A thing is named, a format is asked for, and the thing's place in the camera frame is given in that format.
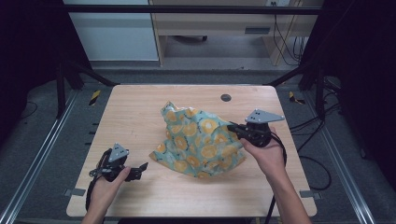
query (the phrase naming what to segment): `wooden tabletop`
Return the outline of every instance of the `wooden tabletop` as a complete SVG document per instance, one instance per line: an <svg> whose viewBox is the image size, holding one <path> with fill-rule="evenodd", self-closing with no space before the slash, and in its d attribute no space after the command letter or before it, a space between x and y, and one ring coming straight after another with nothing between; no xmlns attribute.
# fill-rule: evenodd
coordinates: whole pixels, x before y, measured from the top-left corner
<svg viewBox="0 0 396 224"><path fill-rule="evenodd" d="M231 95L229 102L220 99ZM120 143L130 150L125 165L148 162L140 180L125 182L107 211L109 217L265 217L273 192L254 158L233 170L209 178L195 178L172 171L149 158L166 139L160 110L171 101L178 107L194 107L225 120L244 123L255 108L284 115L276 90L269 86L220 85L119 85L114 87L81 170L76 189L87 189L88 173L102 154ZM299 194L309 190L303 167L285 120L270 123L288 153L287 171ZM70 217L83 217L85 197L72 196ZM309 216L317 212L312 198L302 199ZM279 216L275 208L273 216Z"/></svg>

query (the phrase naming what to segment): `wire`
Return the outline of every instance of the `wire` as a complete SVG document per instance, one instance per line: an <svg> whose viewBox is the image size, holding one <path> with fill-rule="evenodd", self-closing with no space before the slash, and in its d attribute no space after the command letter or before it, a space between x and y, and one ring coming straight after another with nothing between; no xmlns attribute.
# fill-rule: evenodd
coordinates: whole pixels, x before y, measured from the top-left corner
<svg viewBox="0 0 396 224"><path fill-rule="evenodd" d="M288 161L288 155L286 154L285 146L283 145L283 143L280 140L280 138L276 135L276 133L271 132L271 138L274 139L280 145L280 147L282 147L282 150L283 150L283 162L286 165L286 162Z"/></svg>
<svg viewBox="0 0 396 224"><path fill-rule="evenodd" d="M329 169L327 169L326 166L323 165L323 163L321 163L320 161L317 161L317 160L315 160L313 158L306 157L306 156L299 156L299 158L300 159L306 159L306 160L309 160L309 161L312 161L312 162L318 164L319 166L321 166L323 168L323 170L326 172L327 176L329 177L329 180L328 180L327 184L324 187L313 187L312 185L309 185L309 188L315 189L315 190L328 189L330 187L330 185L332 184L332 175L330 174Z"/></svg>
<svg viewBox="0 0 396 224"><path fill-rule="evenodd" d="M32 116L32 115L37 111L37 109L38 109L38 105L37 105L36 103L34 103L34 102L28 101L28 102L26 102L26 104L32 104L32 105L34 105L34 106L35 106L35 109L34 109L31 113L29 113L28 115L25 115L25 116L21 117L20 119L29 118L29 117Z"/></svg>
<svg viewBox="0 0 396 224"><path fill-rule="evenodd" d="M294 55L294 58L296 58L296 59L298 60L298 64L300 65L301 59L303 58L305 36L302 36L302 37L301 37L299 53L296 53L296 45L297 45L297 40L298 40L298 39L299 39L298 36L294 37L293 55Z"/></svg>
<svg viewBox="0 0 396 224"><path fill-rule="evenodd" d="M276 45L277 50L279 50L279 53L280 53L280 55L282 56L282 59L283 59L283 61L285 62L285 64L287 64L287 65L293 65L293 66L298 65L298 64L288 63L288 62L286 61L286 59L285 59L285 56L284 56L283 53L282 53L282 50L280 49L279 45L276 43L275 32L276 32L276 30L277 30L277 31L279 32L279 34L280 34L280 37L281 37L282 40L283 40L284 46L286 47L286 49L287 49L288 52L289 52L290 57L291 57L294 61L296 61L296 60L291 56L290 51L289 51L289 48L288 48L288 46L287 46L287 44L286 44L286 41L285 41L285 39L283 38L283 35L280 33L280 31L279 31L279 29L278 29L278 27L277 27L276 15L274 15L274 18L275 18L275 23L274 23L274 28L275 28L275 30L274 30L274 34L273 34L273 39L274 39L274 43L275 43L275 45Z"/></svg>
<svg viewBox="0 0 396 224"><path fill-rule="evenodd" d="M292 22L293 22L294 18L295 18L295 15L293 15L293 17L291 18L291 22L290 22L290 24L289 24L289 28L288 28L287 34L290 32L291 25L292 25ZM285 64L287 64L287 65L294 65L294 66L295 66L295 65L299 65L301 59L296 59L296 58L293 57L293 55L290 53L290 50L289 50L288 45L287 45L287 43L286 43L286 40L285 40L285 38L283 37L283 35L280 33L279 27L277 26L276 14L274 14L274 21L275 21L275 22L274 22L273 39L274 39L274 43L275 43L275 45L276 45L276 48L279 50L279 53L280 53L280 55L282 56L283 61L284 61ZM291 57L295 62L297 62L297 64L288 63L288 62L286 61L285 56L284 56L283 53L282 53L282 50L280 49L279 45L278 45L277 42L276 42L276 37L275 37L275 32L276 32L276 31L279 33L279 35L280 35L280 37L281 37L281 39L282 39L282 41L283 41L283 44L284 44L286 50L288 51L290 57Z"/></svg>
<svg viewBox="0 0 396 224"><path fill-rule="evenodd" d="M329 93L326 94L326 95L323 97L323 100L326 100L326 98L329 97L330 95L333 95L333 94L336 95L336 92L333 91L333 90L327 90L327 91L329 91ZM330 106L329 108L327 108L327 109L325 110L325 116L330 115L333 111L337 110L337 109L339 108L339 106L340 106L340 104L337 103L337 104L334 104L334 105ZM301 133L301 134L296 134L295 132L298 132L298 131L300 131L301 129L303 129L303 128L309 126L309 125L311 125L312 123L314 123L314 122L317 121L317 120L319 120L319 117L318 117L318 116L316 116L316 117L314 117L314 118L312 118L312 119L309 119L309 120L307 120L307 121L305 121L305 122L303 122L303 123L301 123L301 124L299 124L299 125L296 125L296 126L290 128L290 132L293 133L292 135L310 135L310 136L300 145L300 147L297 149L297 152L298 152L298 153L299 153L299 152L303 149L303 147L315 136L315 134L318 133L318 131L321 130L321 129L324 127L324 121L321 120L321 121L320 121L320 124L318 125L318 127L317 127L312 133ZM309 160L309 161L312 161L312 162L316 163L317 165L319 165L319 166L326 172L326 174L327 174L327 176L328 176L328 182L327 182L327 184L324 185L323 187L315 187L315 186L309 185L309 188L315 189L315 190L325 190L325 189L328 189L328 188L330 187L330 185L332 184L332 175L331 175L329 169L326 168L326 166L325 166L323 163L321 163L320 161L317 161L317 160L315 160L315 159L313 159L313 158L310 158L310 157L307 157L307 156L301 156L301 155L299 155L299 158L305 159L305 160Z"/></svg>

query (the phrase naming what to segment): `floral cloth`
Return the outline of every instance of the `floral cloth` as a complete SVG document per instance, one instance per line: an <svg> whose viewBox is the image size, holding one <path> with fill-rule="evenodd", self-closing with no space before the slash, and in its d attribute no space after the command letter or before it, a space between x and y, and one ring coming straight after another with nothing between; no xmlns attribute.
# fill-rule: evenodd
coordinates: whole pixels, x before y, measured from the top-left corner
<svg viewBox="0 0 396 224"><path fill-rule="evenodd" d="M207 177L233 169L246 159L231 124L215 114L195 108L177 108L168 102L161 110L166 140L149 156L185 175Z"/></svg>

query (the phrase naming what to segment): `hand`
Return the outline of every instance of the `hand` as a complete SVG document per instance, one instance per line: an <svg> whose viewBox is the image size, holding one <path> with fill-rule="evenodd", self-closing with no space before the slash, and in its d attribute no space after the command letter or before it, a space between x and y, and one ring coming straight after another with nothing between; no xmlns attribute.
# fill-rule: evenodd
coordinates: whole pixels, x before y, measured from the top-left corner
<svg viewBox="0 0 396 224"><path fill-rule="evenodd" d="M131 167L125 167L113 182L99 177L92 190L91 203L82 223L102 223L108 207L113 203L121 184L131 172Z"/></svg>
<svg viewBox="0 0 396 224"><path fill-rule="evenodd" d="M270 127L271 132L276 133L274 127ZM283 162L282 147L277 141L271 139L266 147L255 147L248 140L241 138L240 142L245 150L256 159L262 172L268 177L284 173L285 163Z"/></svg>

